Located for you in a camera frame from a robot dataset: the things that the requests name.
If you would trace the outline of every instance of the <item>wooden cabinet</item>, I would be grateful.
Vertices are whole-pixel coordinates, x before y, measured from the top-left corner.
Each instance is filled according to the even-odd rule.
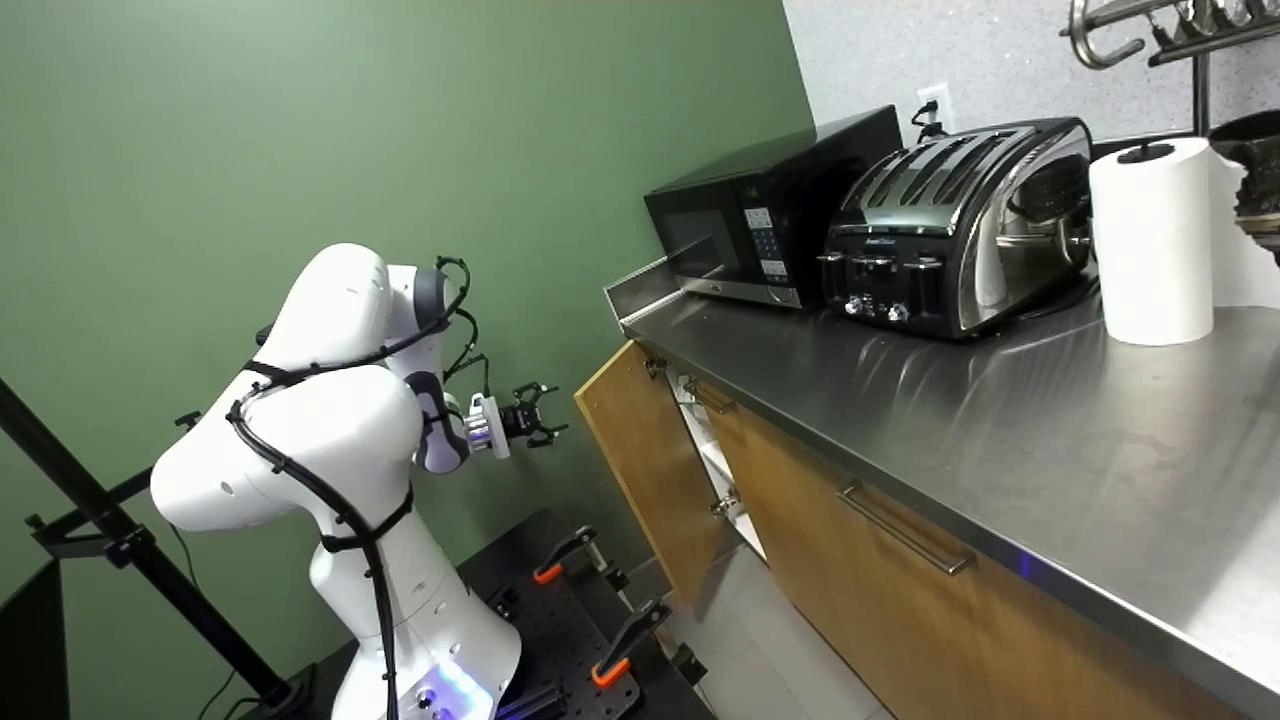
[[[695,397],[767,571],[899,720],[1230,716],[721,387],[699,382]],[[668,387],[628,345],[581,407],[676,595],[695,601],[727,522]]]

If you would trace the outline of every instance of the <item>green wall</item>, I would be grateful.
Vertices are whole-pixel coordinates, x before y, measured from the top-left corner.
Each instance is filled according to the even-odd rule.
[[[621,345],[598,288],[657,254],[643,189],[805,122],[778,0],[0,0],[0,374],[123,478],[316,248],[469,254],[496,387],[558,382],[572,431],[420,478],[420,511],[463,561],[551,503],[637,562],[572,407]],[[0,439],[0,601],[44,561],[21,521],[65,508]],[[342,641],[303,514],[192,553],[281,671]],[[224,663],[174,610],[99,561],[65,576],[77,716],[196,716]]]

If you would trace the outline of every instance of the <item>electrical outlet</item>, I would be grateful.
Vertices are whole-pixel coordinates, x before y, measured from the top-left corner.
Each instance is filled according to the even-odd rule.
[[[960,108],[947,81],[916,88],[916,99],[916,108],[936,99],[936,120],[945,122],[945,131],[960,131]]]

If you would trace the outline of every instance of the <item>white wall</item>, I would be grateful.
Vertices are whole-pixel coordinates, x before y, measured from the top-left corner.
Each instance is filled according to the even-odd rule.
[[[1140,54],[1088,73],[1059,34],[1066,0],[783,0],[812,120],[894,105],[945,81],[960,126],[1022,115],[1082,115],[1096,141],[1193,126],[1193,63]],[[1096,30],[1096,46],[1146,34],[1145,20]],[[1280,108],[1280,34],[1212,54],[1212,122]],[[1280,306],[1280,269],[1240,233],[1219,233],[1214,301]]]

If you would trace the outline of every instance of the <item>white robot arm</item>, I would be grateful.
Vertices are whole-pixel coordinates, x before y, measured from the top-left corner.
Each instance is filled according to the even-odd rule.
[[[471,439],[449,407],[441,345],[458,296],[441,269],[324,248],[269,338],[151,467],[174,526],[243,526],[303,508],[324,543],[310,586],[356,636],[334,720],[490,716],[519,636],[490,616],[413,511],[413,467],[449,473]],[[471,428],[498,431],[496,404]]]

